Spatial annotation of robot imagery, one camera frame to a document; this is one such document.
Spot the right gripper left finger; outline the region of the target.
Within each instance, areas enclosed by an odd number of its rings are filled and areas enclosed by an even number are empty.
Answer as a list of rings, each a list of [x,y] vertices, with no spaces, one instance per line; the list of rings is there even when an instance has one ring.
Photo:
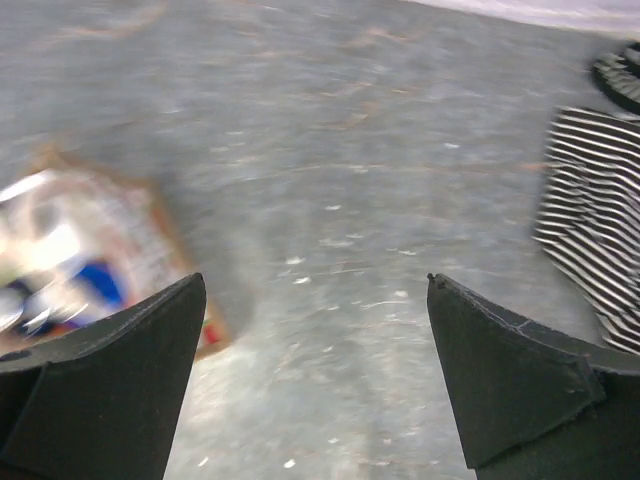
[[[163,478],[205,306],[196,273],[107,319],[2,355],[2,478]]]

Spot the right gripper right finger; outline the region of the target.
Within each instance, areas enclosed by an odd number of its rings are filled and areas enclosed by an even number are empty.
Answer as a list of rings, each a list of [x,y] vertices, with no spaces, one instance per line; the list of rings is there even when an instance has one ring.
[[[429,319],[466,465],[479,479],[639,476],[639,358],[430,276]]]

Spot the canvas tote bag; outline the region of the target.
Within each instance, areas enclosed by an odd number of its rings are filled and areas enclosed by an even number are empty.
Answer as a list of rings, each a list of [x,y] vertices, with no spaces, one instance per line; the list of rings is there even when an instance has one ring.
[[[33,272],[104,262],[132,307],[195,272],[161,195],[147,180],[45,146],[1,191],[1,286]],[[61,336],[2,334],[11,345]]]

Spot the striped shirt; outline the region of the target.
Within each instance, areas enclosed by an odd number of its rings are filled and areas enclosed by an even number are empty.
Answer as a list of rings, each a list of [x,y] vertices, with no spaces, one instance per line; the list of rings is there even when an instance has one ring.
[[[544,165],[533,237],[592,306],[603,340],[638,353],[638,122],[563,107]]]

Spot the striped dark garment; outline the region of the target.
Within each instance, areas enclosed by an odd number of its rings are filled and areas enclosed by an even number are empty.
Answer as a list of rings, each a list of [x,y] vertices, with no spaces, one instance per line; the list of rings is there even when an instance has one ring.
[[[619,52],[598,56],[591,65],[591,79],[601,93],[621,109],[639,115],[639,43]]]

